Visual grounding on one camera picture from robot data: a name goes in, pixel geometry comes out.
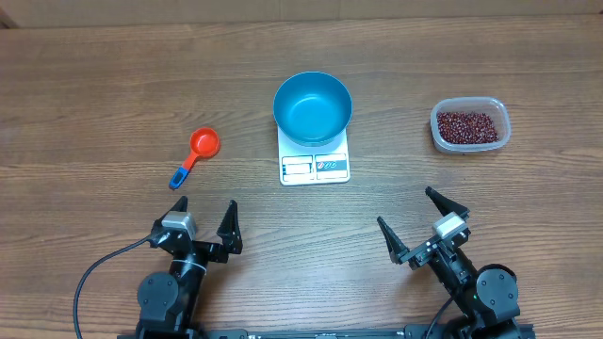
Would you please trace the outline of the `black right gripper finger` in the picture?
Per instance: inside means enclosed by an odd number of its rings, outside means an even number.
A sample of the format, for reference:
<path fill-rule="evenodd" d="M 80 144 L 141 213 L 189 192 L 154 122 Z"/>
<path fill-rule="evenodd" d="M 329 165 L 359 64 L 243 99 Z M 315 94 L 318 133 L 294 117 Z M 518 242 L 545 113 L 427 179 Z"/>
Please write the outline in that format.
<path fill-rule="evenodd" d="M 446 198 L 432 187 L 427 186 L 425 188 L 425 194 L 432 200 L 433 204 L 443 217 L 450 213 L 455 213 L 464 220 L 469 218 L 470 210 L 466 206 Z"/>
<path fill-rule="evenodd" d="M 394 264 L 403 264 L 406 261 L 405 256 L 409 252 L 409 249 L 403 244 L 382 217 L 377 217 L 377 222 L 383 233 L 390 260 Z"/>

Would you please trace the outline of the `red measuring scoop blue handle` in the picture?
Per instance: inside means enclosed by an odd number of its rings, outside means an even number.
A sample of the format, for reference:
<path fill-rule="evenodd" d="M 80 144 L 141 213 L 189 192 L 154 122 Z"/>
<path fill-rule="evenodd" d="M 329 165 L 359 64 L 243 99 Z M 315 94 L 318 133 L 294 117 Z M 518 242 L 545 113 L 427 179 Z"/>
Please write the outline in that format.
<path fill-rule="evenodd" d="M 191 169 L 200 159 L 211 158 L 220 151 L 219 134 L 210 127 L 201 127 L 191 134 L 190 153 L 183 164 L 173 174 L 169 182 L 170 189 L 178 189 L 187 179 Z"/>

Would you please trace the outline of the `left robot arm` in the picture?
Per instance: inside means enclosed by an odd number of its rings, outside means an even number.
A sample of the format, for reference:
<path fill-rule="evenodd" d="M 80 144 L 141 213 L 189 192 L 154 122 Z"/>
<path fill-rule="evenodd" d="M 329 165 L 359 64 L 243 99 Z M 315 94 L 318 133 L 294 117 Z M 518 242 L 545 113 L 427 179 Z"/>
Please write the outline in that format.
<path fill-rule="evenodd" d="M 193 323 L 199 293 L 210 262 L 225 264 L 243 250 L 238 206 L 230 201 L 217 229 L 220 243 L 196 239 L 197 226 L 187 210 L 187 197 L 155 220 L 148 242 L 171 255 L 167 271 L 148 275 L 140 283 L 137 338 L 205 338 Z"/>

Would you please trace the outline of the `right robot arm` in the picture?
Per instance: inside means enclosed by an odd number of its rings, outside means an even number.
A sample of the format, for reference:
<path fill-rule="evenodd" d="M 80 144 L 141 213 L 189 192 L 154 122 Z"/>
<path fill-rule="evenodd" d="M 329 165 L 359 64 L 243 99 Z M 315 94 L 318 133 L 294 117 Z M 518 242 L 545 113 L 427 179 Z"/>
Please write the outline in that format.
<path fill-rule="evenodd" d="M 377 218 L 392 263 L 412 270 L 429 266 L 449 294 L 428 325 L 407 325 L 404 336 L 418 338 L 533 338 L 532 325 L 520 325 L 519 289 L 515 273 L 491 264 L 477 269 L 461 246 L 469 240 L 470 210 L 425 188 L 442 217 L 432 225 L 433 236 L 409 249 L 381 217 Z"/>

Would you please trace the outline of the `white digital kitchen scale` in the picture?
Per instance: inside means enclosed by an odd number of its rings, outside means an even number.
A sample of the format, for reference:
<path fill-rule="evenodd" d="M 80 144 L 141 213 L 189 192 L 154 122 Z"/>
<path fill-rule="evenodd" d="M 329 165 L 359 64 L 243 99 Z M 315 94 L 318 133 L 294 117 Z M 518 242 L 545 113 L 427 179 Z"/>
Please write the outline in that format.
<path fill-rule="evenodd" d="M 347 133 L 321 146 L 303 146 L 278 131 L 279 180 L 283 186 L 340 184 L 350 180 Z"/>

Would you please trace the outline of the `blue plastic bowl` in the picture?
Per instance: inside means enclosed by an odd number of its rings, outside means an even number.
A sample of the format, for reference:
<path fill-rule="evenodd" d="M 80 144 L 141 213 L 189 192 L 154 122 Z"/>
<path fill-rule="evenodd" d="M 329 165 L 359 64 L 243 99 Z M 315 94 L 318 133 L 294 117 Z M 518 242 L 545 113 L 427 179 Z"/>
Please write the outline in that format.
<path fill-rule="evenodd" d="M 350 91 L 335 76 L 295 74 L 276 90 L 272 104 L 276 125 L 292 141 L 315 147 L 346 131 L 353 113 Z"/>

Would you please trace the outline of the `red beans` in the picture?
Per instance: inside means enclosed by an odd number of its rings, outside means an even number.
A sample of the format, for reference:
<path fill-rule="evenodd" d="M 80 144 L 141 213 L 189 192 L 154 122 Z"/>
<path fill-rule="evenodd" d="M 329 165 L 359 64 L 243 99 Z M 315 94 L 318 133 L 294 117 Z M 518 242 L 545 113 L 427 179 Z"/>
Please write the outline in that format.
<path fill-rule="evenodd" d="M 438 112 L 436 121 L 442 139 L 451 144 L 486 144 L 499 141 L 494 121 L 485 113 Z"/>

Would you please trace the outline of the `clear plastic food container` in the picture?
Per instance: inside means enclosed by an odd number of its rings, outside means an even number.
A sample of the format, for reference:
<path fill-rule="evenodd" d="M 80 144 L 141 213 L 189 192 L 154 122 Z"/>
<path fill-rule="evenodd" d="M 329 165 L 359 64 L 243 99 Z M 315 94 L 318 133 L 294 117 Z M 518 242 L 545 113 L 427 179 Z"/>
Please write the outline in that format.
<path fill-rule="evenodd" d="M 450 154 L 500 149 L 512 135 L 507 108 L 492 97 L 443 100 L 432 109 L 430 126 L 435 148 Z"/>

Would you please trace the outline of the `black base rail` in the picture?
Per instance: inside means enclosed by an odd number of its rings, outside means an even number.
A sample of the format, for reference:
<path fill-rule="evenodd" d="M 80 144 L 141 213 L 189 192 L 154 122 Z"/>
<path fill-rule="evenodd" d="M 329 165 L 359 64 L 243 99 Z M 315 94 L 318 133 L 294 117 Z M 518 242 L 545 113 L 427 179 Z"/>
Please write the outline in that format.
<path fill-rule="evenodd" d="M 407 325 L 403 329 L 385 330 L 348 330 L 348 331 L 252 331 L 217 330 L 190 333 L 159 333 L 158 331 L 140 334 L 118 335 L 118 339 L 421 339 L 426 337 L 428 325 Z"/>

